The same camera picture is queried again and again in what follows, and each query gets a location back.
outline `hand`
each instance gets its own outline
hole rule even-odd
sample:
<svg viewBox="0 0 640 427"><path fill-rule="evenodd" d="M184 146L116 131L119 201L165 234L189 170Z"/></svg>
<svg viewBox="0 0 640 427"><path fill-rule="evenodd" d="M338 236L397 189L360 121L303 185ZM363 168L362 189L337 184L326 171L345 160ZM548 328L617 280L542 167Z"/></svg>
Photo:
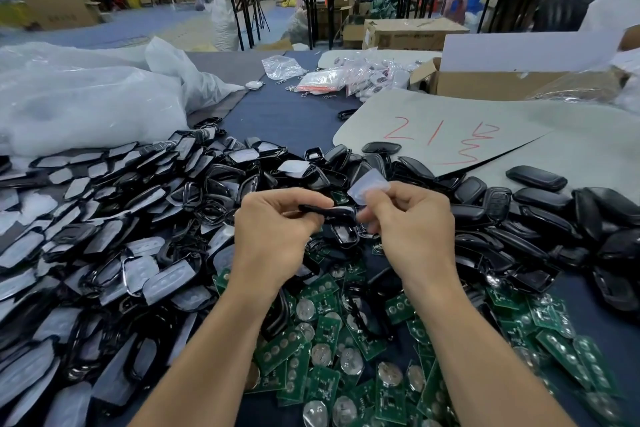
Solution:
<svg viewBox="0 0 640 427"><path fill-rule="evenodd" d="M309 237L324 223L317 213L301 215L299 204L330 208L333 200L299 187L244 197L235 217L236 252L229 286L239 284L252 294L264 293L271 304L300 268Z"/></svg>
<svg viewBox="0 0 640 427"><path fill-rule="evenodd" d="M454 253L455 220L444 194L392 182L385 193L369 191L358 213L370 233L380 233L382 248L410 295L460 287Z"/></svg>

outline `blue floor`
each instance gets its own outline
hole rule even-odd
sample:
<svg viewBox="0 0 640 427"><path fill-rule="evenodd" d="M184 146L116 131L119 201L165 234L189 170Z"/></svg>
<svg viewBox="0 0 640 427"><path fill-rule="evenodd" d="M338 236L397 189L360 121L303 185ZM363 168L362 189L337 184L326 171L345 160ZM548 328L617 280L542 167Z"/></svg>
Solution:
<svg viewBox="0 0 640 427"><path fill-rule="evenodd" d="M274 7L273 2L265 2L263 11L270 30L267 29L266 25L260 30L261 43L276 42L282 37L287 27L287 21L293 15L295 9ZM171 5L159 5L146 9L116 12L113 14L112 22L77 29L27 32L0 27L0 46L41 41L59 46L75 46L76 48L84 49L119 48L145 42L147 37L201 14L201 12L196 12L193 6L174 10ZM248 48L246 29L241 13L239 21L244 33L245 48ZM253 38L258 43L255 24Z"/></svg>

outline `dark blue tablecloth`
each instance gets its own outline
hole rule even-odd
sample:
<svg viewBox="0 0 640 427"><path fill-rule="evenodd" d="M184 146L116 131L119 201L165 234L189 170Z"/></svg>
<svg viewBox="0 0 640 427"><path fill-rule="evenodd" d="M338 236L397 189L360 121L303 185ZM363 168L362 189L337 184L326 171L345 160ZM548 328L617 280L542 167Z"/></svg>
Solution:
<svg viewBox="0 0 640 427"><path fill-rule="evenodd" d="M310 71L316 68L320 54L315 51L290 51L288 56ZM225 118L222 127L238 139L260 137L260 139L288 146L296 154L302 155L308 148L320 146L323 150L332 147L332 138L341 122L336 114L341 110L356 108L359 102L343 95L338 98L322 99L309 94L301 98L300 93L286 91L286 84L276 85L266 76L266 83L259 91L250 91ZM369 257L367 265L371 271L388 265L381 257ZM556 280L551 293L566 301L572 323L580 335L593 337L608 360L626 400L621 402L623 412L629 421L640 419L640 329L629 325L610 314L596 303L583 277L562 275ZM390 360L406 370L411 359L417 360L412 349L412 338L405 326L398 331L398 339L376 360ZM363 379L372 378L371 367L365 371ZM559 400L580 427L596 427L598 424L587 414L571 391L576 386L566 375L550 375L550 379L561 390ZM125 425L132 417L135 406L117 425ZM302 408L278 408L275 394L263 393L245 395L240 407L236 425L240 427L293 427L302 426Z"/></svg>

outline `person's left hand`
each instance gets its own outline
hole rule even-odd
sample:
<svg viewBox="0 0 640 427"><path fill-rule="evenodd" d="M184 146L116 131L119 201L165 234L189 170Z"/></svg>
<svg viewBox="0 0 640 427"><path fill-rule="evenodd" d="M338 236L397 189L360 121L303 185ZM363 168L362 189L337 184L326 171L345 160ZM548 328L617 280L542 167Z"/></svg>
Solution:
<svg viewBox="0 0 640 427"><path fill-rule="evenodd" d="M324 223L317 213L298 212L299 204L330 208L333 200L299 187L247 194L236 211L236 251L231 285L273 301L302 264L309 237Z"/></svg>

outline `forearm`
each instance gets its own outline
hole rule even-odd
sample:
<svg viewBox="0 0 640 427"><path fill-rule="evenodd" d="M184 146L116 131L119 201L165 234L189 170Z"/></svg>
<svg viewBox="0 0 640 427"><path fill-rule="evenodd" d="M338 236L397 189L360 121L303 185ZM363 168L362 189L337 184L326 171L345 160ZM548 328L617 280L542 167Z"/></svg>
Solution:
<svg viewBox="0 0 640 427"><path fill-rule="evenodd" d="M575 427L459 286L411 294L463 427Z"/></svg>
<svg viewBox="0 0 640 427"><path fill-rule="evenodd" d="M231 427L269 303L232 283L129 427Z"/></svg>

